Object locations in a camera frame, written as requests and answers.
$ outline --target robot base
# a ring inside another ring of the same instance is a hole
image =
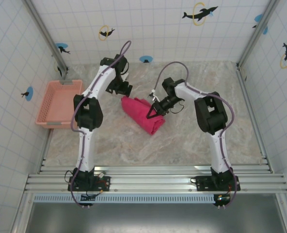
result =
[[[69,178],[68,191],[70,191],[70,183],[73,177]],[[79,171],[74,183],[73,191],[98,191],[101,190],[109,191],[110,189],[110,176],[103,176],[102,178],[94,175],[94,170],[88,172]]]
[[[228,170],[226,172],[215,172],[212,168],[211,176],[196,176],[194,177],[197,191],[229,191],[234,190],[234,178]],[[237,191],[240,191],[239,178],[237,180]]]

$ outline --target dolphin sticker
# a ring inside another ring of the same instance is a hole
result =
[[[111,34],[112,34],[112,32],[114,31],[115,29],[113,29],[113,28],[111,28],[111,31],[110,32],[102,32],[102,31],[100,31],[99,33],[102,35],[102,36],[104,36],[104,37],[108,37],[108,36],[110,36]]]
[[[258,16],[255,17],[255,22],[260,22],[260,20],[262,19],[263,14],[260,14]],[[263,35],[265,35],[266,33],[268,33],[268,26],[265,27],[264,31],[263,31]]]
[[[26,92],[25,93],[21,93],[21,95],[22,95],[22,97],[25,96],[25,99],[27,101],[31,101],[32,96],[33,96],[33,87],[32,86],[28,87]]]
[[[65,43],[56,43],[55,45],[56,45],[56,47],[58,47],[58,49],[61,51],[61,53],[62,52],[66,52],[66,53],[70,54],[70,51],[66,51],[65,50],[68,47],[67,44],[65,44]]]
[[[62,71],[59,67],[57,67],[57,70],[60,72],[61,77],[63,76]]]
[[[285,52],[285,58],[284,58],[284,61],[286,61],[287,60],[287,45],[284,43],[284,45],[283,45],[283,47],[285,47],[286,48],[286,52]]]
[[[153,61],[153,57],[151,56],[142,56],[139,58],[139,61],[143,62],[143,63],[150,63]]]
[[[280,58],[280,68],[286,69],[287,68],[287,44],[284,43],[283,47],[285,47],[286,51]]]
[[[209,9],[203,8],[200,10],[201,13],[196,14],[196,15],[188,15],[186,12],[183,13],[183,17],[182,18],[191,18],[191,19],[197,19],[197,21],[200,21],[202,18],[211,15],[213,16],[212,12],[214,12],[214,10],[216,10],[218,7],[211,7]]]

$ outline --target metal bar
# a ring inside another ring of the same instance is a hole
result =
[[[239,176],[240,183],[253,183],[255,182],[255,177],[251,176]],[[64,184],[64,176],[63,175],[57,175],[57,176],[50,176],[50,177],[29,177],[28,179],[28,184],[31,183],[61,183]],[[154,183],[190,183],[190,176],[189,177],[159,177],[159,176],[154,176],[154,177],[149,177],[149,179],[144,178],[143,176],[139,177],[133,177],[132,175],[129,176],[114,176],[114,178],[111,179],[111,183],[114,184],[121,184],[121,183],[129,183],[129,184],[134,184],[134,183],[148,183],[148,184],[154,184]],[[285,179],[282,176],[275,177],[275,176],[264,176],[261,178],[258,183],[285,183]]]
[[[270,17],[272,16],[274,10],[276,9],[278,3],[280,0],[271,0],[267,6],[267,8],[264,11],[264,14],[262,16],[262,19],[258,23],[258,25],[255,28],[255,33],[250,38],[246,49],[244,50],[244,53],[242,54],[240,60],[239,60],[239,66],[243,67],[244,63],[248,59],[250,53],[254,49],[257,41],[259,40],[260,36],[262,35],[265,27],[267,26],[267,23],[269,22]]]
[[[248,164],[249,166],[258,166],[258,165],[267,165],[268,164],[268,161],[267,159],[262,156],[261,159],[259,159],[259,163],[258,164]],[[47,168],[49,170],[51,170],[51,167],[55,167],[55,166],[46,166],[46,160],[43,160],[42,161],[42,166],[45,167],[42,171],[45,172],[47,171]],[[70,166],[63,166],[63,167],[66,167],[66,168],[69,168],[68,170],[73,170],[73,168],[75,167],[75,165],[71,168]]]
[[[73,166],[42,166],[41,174],[60,173],[73,170]],[[270,168],[265,165],[232,165],[235,173],[270,173]],[[105,171],[106,174],[207,174],[211,173],[210,166],[96,166],[95,174]]]
[[[27,224],[32,212],[33,199],[34,197],[32,193],[23,194],[23,198],[19,205],[11,233],[23,233],[26,231]]]
[[[120,171],[118,175],[111,176],[110,191],[106,194],[217,194],[218,192],[197,192],[196,186],[190,179],[196,175],[202,175],[201,171],[190,176],[181,174],[173,169],[171,175],[151,174],[150,167],[145,172],[131,174],[129,171]],[[287,184],[283,174],[238,174],[241,191],[239,193],[287,193]],[[68,193],[68,183],[65,182],[62,174],[58,175],[31,175],[27,181],[26,192],[32,193]]]
[[[45,140],[45,143],[42,147],[42,150],[41,150],[41,157],[39,159],[39,161],[37,162],[37,173],[39,174],[40,173],[40,170],[41,170],[41,166],[43,164],[43,161],[44,159],[47,157],[47,154],[48,154],[48,149],[49,149],[49,146],[50,146],[50,142],[51,142],[51,139],[52,139],[52,135],[53,135],[53,129],[49,129],[48,130],[48,133],[47,133],[47,136],[46,136],[46,140]]]
[[[65,79],[66,77],[66,73],[67,73],[67,65],[65,63],[65,61],[63,60],[61,53],[58,51],[51,35],[49,34],[46,26],[44,25],[40,15],[38,14],[35,5],[33,4],[32,0],[22,0],[22,2],[24,3],[24,5],[26,6],[29,14],[31,15],[33,21],[35,22],[35,24],[37,25],[37,28],[40,31],[40,34],[43,36],[45,42],[47,43],[47,46],[50,48],[57,64],[58,67],[61,69],[61,71],[63,71],[63,79]]]
[[[249,96],[248,96],[248,93],[247,93],[245,82],[244,82],[243,77],[241,75],[241,72],[239,70],[236,71],[236,74],[237,74],[237,77],[238,77],[238,80],[239,80],[239,84],[240,84],[240,87],[241,87],[241,90],[242,90],[242,93],[243,93],[243,96],[244,96],[244,99],[245,99],[245,102],[246,102],[246,105],[247,105],[249,117],[250,117],[250,120],[252,122],[252,126],[254,128],[255,136],[256,136],[256,139],[258,141],[258,145],[260,147],[261,153],[262,153],[263,156],[265,156],[265,158],[267,160],[267,163],[268,163],[268,166],[270,168],[270,171],[273,172],[273,168],[270,165],[270,161],[269,161],[269,158],[268,158],[265,146],[264,146],[264,142],[263,142],[263,139],[262,139],[262,136],[261,136],[261,133],[260,133],[259,126],[258,126],[257,121],[255,119],[255,113],[253,111],[253,108],[252,108],[252,105],[251,105],[251,102],[250,102],[250,99],[249,99]]]
[[[276,194],[277,203],[287,232],[287,199],[283,193]]]

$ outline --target vent grille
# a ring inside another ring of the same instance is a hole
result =
[[[103,194],[95,201],[81,201],[81,194],[75,198],[81,203],[214,203],[213,194]],[[72,203],[70,194],[37,194],[34,202]]]

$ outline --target wire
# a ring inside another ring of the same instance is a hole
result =
[[[158,85],[158,82],[159,82],[159,78],[160,78],[160,76],[161,76],[161,73],[165,70],[165,68],[167,68],[169,65],[174,64],[174,63],[181,64],[181,65],[183,65],[184,68],[186,69],[186,71],[187,71],[187,76],[186,76],[186,80],[185,80],[185,83],[184,83],[184,84],[185,84],[185,86],[186,86],[187,89],[189,89],[189,90],[191,90],[191,91],[193,91],[193,92],[195,92],[195,93],[197,93],[197,94],[203,95],[203,96],[210,96],[210,97],[217,98],[217,99],[221,100],[223,103],[225,103],[226,106],[227,106],[227,107],[230,109],[230,111],[231,111],[232,119],[231,119],[230,123],[221,131],[220,136],[219,136],[219,138],[220,138],[221,155],[222,155],[222,158],[223,158],[223,160],[224,160],[224,163],[225,163],[226,167],[227,167],[228,170],[231,172],[231,174],[232,174],[232,176],[233,176],[233,178],[234,178],[234,184],[235,184],[235,189],[234,189],[233,197],[231,198],[230,202],[225,206],[225,207],[228,207],[228,206],[233,202],[233,200],[234,200],[234,198],[235,198],[235,196],[236,196],[236,193],[237,193],[237,179],[236,179],[236,176],[235,176],[233,170],[231,169],[231,167],[229,166],[229,164],[228,164],[227,161],[226,161],[225,154],[224,154],[224,150],[223,150],[223,144],[222,144],[222,135],[223,135],[223,133],[233,124],[233,122],[234,122],[234,117],[235,117],[234,110],[233,110],[232,106],[231,106],[225,99],[221,98],[220,96],[213,95],[213,94],[210,94],[210,93],[204,93],[204,92],[201,92],[201,91],[199,91],[199,90],[197,90],[197,89],[195,89],[195,88],[193,88],[193,87],[191,87],[191,86],[188,86],[189,69],[188,69],[187,66],[186,66],[185,64],[183,64],[182,62],[174,61],[174,62],[170,62],[170,63],[168,63],[166,66],[164,66],[164,68],[163,68],[163,69],[161,70],[161,72],[159,73],[159,76],[158,76],[158,79],[157,79],[157,83],[156,83],[154,89],[156,89],[156,87],[157,87],[157,85]]]
[[[65,180],[66,183],[69,183],[69,181],[66,180],[66,175],[67,175],[68,172],[70,172],[71,175],[73,175],[72,172],[71,172],[71,170],[66,171],[66,173],[65,173],[65,175],[64,175],[64,180]]]
[[[226,194],[231,194],[231,190],[232,190],[232,186],[229,184],[229,191],[227,191],[227,193]]]
[[[154,86],[154,90],[157,89],[157,86],[158,86],[158,83],[159,83],[159,78],[161,77],[161,74],[163,73],[163,71],[164,71],[168,66],[170,66],[171,64],[174,64],[174,63],[178,63],[178,64],[183,65],[184,68],[187,70],[187,76],[186,76],[186,81],[187,81],[188,76],[189,76],[189,70],[188,70],[187,66],[186,66],[185,64],[183,64],[182,62],[177,62],[177,61],[175,61],[175,62],[170,62],[170,63],[168,63],[166,66],[164,66],[163,69],[160,71],[159,76],[158,76],[158,79],[157,79],[157,82],[155,83],[155,86]]]
[[[98,182],[96,182],[96,183],[104,183],[105,186],[107,187],[107,182],[106,182],[106,181],[98,181]]]
[[[111,67],[113,67],[116,63],[118,63],[121,58],[124,56],[124,54],[127,52],[127,50],[129,49],[130,45],[131,45],[131,41],[128,40],[121,48],[121,51],[120,51],[120,56],[114,61],[112,62],[108,67],[106,67],[95,79],[95,82],[93,83],[93,85],[91,86],[91,89],[89,90],[89,92],[87,93],[87,95],[79,102],[79,104],[77,105],[75,111],[74,111],[74,114],[72,115],[71,117],[71,122],[70,122],[70,128],[73,132],[77,132],[77,133],[82,133],[83,134],[83,143],[82,143],[82,149],[81,149],[81,156],[80,156],[80,162],[79,162],[79,166],[78,166],[78,169],[77,171],[75,172],[75,174],[73,175],[73,178],[71,179],[71,183],[70,183],[70,193],[71,193],[71,197],[72,199],[74,200],[74,202],[79,206],[79,207],[82,207],[82,208],[88,208],[86,206],[83,206],[83,205],[80,205],[75,196],[74,196],[74,193],[73,193],[73,185],[74,185],[74,180],[76,179],[79,171],[80,171],[80,168],[81,168],[81,165],[82,165],[82,161],[83,161],[83,156],[84,156],[84,141],[85,141],[85,132],[82,131],[82,130],[76,130],[74,128],[74,120],[75,120],[75,116],[79,110],[79,108],[81,107],[81,105],[83,104],[83,102],[90,96],[90,94],[92,94],[93,92],[93,89],[95,87],[95,85],[97,84],[97,82],[99,81],[99,79],[105,74],[105,72],[110,69]]]
[[[95,197],[97,197],[99,194],[101,194],[103,192],[103,190],[101,190],[99,193],[97,193],[97,194],[94,194],[94,195],[88,195],[87,194],[87,191],[85,192],[85,194],[86,194],[86,196],[88,197],[88,198],[95,198]]]
[[[127,64],[128,64],[128,68],[126,69],[126,71],[125,71],[124,73],[121,73],[121,75],[124,75],[124,74],[126,74],[126,73],[128,72],[128,69],[129,69],[129,63],[127,62]]]
[[[178,103],[180,104],[180,106],[182,106],[182,109],[181,109],[179,112],[174,113],[174,112],[172,112],[172,109],[173,109],[173,108],[171,108],[171,109],[169,110],[171,113],[173,113],[173,114],[178,114],[178,113],[180,113],[180,112],[184,109],[184,105],[181,104],[180,101],[179,101]]]

